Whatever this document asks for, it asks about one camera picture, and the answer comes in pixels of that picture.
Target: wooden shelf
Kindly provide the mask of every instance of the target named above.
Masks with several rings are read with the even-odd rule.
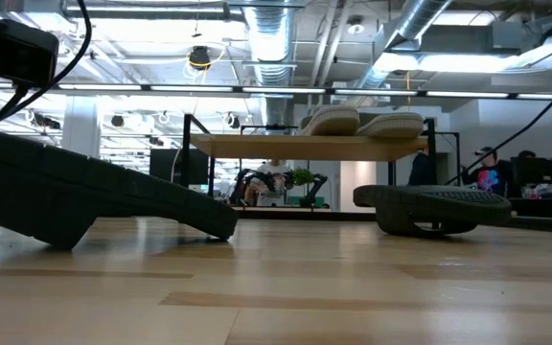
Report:
[[[427,147],[427,139],[192,134],[191,144],[215,158],[395,161]]]

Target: ceiling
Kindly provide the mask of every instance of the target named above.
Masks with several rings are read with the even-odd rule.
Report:
[[[101,4],[120,7],[146,6],[143,0],[91,1],[87,5]],[[297,10],[293,28],[292,62],[293,85],[307,86],[318,49],[318,36],[323,19],[328,11],[329,0],[312,0],[301,10]],[[403,0],[392,1],[351,1],[350,15],[357,15],[363,25],[363,32],[344,32],[336,50],[337,62],[332,64],[327,83],[333,81],[355,81],[373,64],[372,42],[381,23],[396,18],[400,14]],[[528,3],[517,1],[496,2],[490,0],[454,1],[434,25],[489,25],[497,16],[515,6],[508,20],[519,21],[526,16],[546,16],[552,14],[552,1],[537,0],[532,11]],[[55,33],[61,41],[58,70],[77,52],[82,42],[83,27],[79,18],[59,18],[56,15],[27,15],[14,13],[11,19]],[[94,35],[90,47],[92,54],[65,78],[65,82],[76,83],[204,83],[204,84],[253,84],[254,70],[246,65],[252,60],[248,45],[248,32],[241,22],[217,20],[148,20],[93,18]],[[205,75],[190,78],[185,72],[187,54],[194,46],[207,46],[213,62]],[[391,88],[435,89],[435,90],[482,90],[550,92],[552,72],[533,74],[483,74],[411,71],[392,73],[385,81]],[[10,92],[0,90],[0,100],[5,102]],[[123,135],[145,134],[138,127],[114,127],[111,117],[152,116],[156,119],[154,135],[170,135],[171,145],[179,144],[182,132],[182,114],[195,116],[214,132],[237,132],[230,128],[223,118],[232,113],[239,116],[244,124],[262,122],[262,100],[256,98],[189,98],[162,96],[100,96],[100,109],[103,112],[103,152],[114,152],[117,162],[130,168],[145,171],[148,158],[138,151],[129,149],[150,149],[154,147],[146,138],[124,138]],[[461,104],[461,101],[413,99],[414,105],[441,105],[446,110]],[[35,102],[34,112],[44,114],[59,121],[62,125],[65,113],[65,95],[48,94]],[[46,133],[34,135],[36,139],[50,144],[60,144],[60,130],[40,128],[32,125],[32,115],[21,112],[4,123],[0,130],[17,134]]]

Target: wooden floor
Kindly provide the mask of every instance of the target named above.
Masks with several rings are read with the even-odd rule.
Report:
[[[0,228],[1,344],[552,345],[552,233],[104,218],[56,252]]]

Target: person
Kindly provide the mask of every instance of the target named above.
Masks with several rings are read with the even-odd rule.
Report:
[[[485,147],[474,154],[485,155],[493,148]],[[493,152],[480,162],[482,167],[472,173],[464,172],[462,179],[465,184],[476,183],[476,188],[500,196],[510,196],[515,188],[513,168],[509,162],[497,160],[497,152]]]
[[[284,173],[290,172],[290,168],[285,164],[285,161],[279,159],[271,159],[268,163],[263,163],[258,169],[258,173],[271,173],[274,177],[274,187],[276,191],[280,191],[285,186]],[[253,178],[244,192],[244,202],[252,205],[254,197],[257,194],[267,194],[267,186],[259,179]]]
[[[533,151],[524,149],[523,151],[518,153],[517,158],[536,158],[536,154]]]
[[[431,185],[431,162],[429,162],[428,148],[419,151],[412,161],[412,170],[408,177],[408,186]]]

